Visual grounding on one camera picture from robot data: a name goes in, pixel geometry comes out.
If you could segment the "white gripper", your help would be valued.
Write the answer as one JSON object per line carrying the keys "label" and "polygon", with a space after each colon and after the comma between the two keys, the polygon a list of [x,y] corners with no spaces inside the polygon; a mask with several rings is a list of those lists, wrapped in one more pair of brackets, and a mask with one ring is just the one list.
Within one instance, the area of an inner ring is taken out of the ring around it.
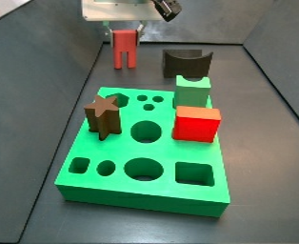
{"label": "white gripper", "polygon": [[149,20],[163,17],[151,0],[81,0],[83,16],[88,21],[103,21],[105,35],[112,38],[113,30],[109,21],[140,21],[137,27],[137,42],[144,35]]}

